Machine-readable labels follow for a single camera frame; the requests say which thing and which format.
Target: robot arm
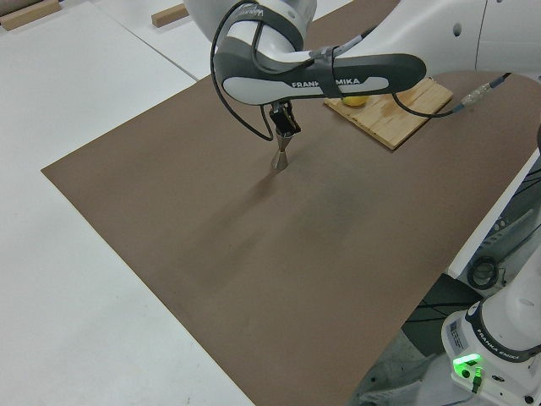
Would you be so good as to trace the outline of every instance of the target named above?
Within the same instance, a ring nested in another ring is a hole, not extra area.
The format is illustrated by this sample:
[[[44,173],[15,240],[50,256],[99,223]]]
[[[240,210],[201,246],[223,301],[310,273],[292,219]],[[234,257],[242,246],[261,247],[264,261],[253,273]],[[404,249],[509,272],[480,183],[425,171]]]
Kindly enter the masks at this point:
[[[209,38],[234,3],[186,1]],[[230,96],[264,105],[396,93],[426,76],[450,71],[536,77],[541,70],[541,4],[535,0],[402,0],[369,36],[343,47],[302,51],[315,4],[259,0],[232,11],[214,60],[216,77]]]

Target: brown table mat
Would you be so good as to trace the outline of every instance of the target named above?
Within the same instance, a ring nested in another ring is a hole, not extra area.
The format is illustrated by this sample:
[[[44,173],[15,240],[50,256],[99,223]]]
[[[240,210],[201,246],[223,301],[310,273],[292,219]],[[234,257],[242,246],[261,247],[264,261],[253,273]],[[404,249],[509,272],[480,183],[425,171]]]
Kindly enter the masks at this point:
[[[357,0],[309,46],[396,3]],[[461,96],[492,78],[438,81]],[[532,154],[541,90],[508,82],[395,152],[296,101],[303,132],[273,173],[276,145],[202,80],[43,172],[256,405],[342,405]]]

